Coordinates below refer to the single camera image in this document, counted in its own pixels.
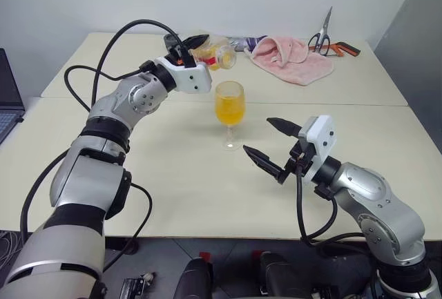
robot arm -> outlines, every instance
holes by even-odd
[[[124,167],[136,123],[172,90],[207,93],[204,64],[185,68],[157,58],[98,100],[50,187],[54,213],[30,236],[0,298],[104,298],[103,222],[124,207],[131,173]]]
[[[393,194],[383,176],[329,156],[336,143],[331,117],[310,117],[302,128],[279,118],[267,120],[284,134],[298,138],[291,157],[282,169],[265,154],[244,146],[249,157],[281,184],[300,166],[304,181],[317,185],[315,193],[328,200],[334,197],[361,228],[378,261],[379,282],[388,294],[442,298],[425,261],[422,220]]]

white wall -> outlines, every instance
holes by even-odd
[[[0,46],[22,94],[38,95],[91,31],[151,18],[176,30],[310,37],[330,6],[333,40],[375,47],[404,0],[0,0]]]

scissors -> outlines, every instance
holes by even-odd
[[[313,52],[317,52],[324,56],[327,56],[327,53],[329,52],[330,48],[330,38],[329,35],[327,34],[327,28],[329,27],[329,20],[330,20],[330,15],[332,14],[332,8],[333,7],[330,8],[327,16],[325,17],[323,28],[321,28],[318,33],[316,33],[313,37],[311,37],[309,41],[309,46],[310,46],[311,41],[316,38]]]

orange juice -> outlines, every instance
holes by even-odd
[[[216,95],[215,112],[223,124],[236,125],[240,123],[245,112],[244,94],[238,97]]]

pink towel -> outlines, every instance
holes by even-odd
[[[254,64],[292,84],[305,86],[333,71],[330,59],[290,37],[265,37],[248,54]]]

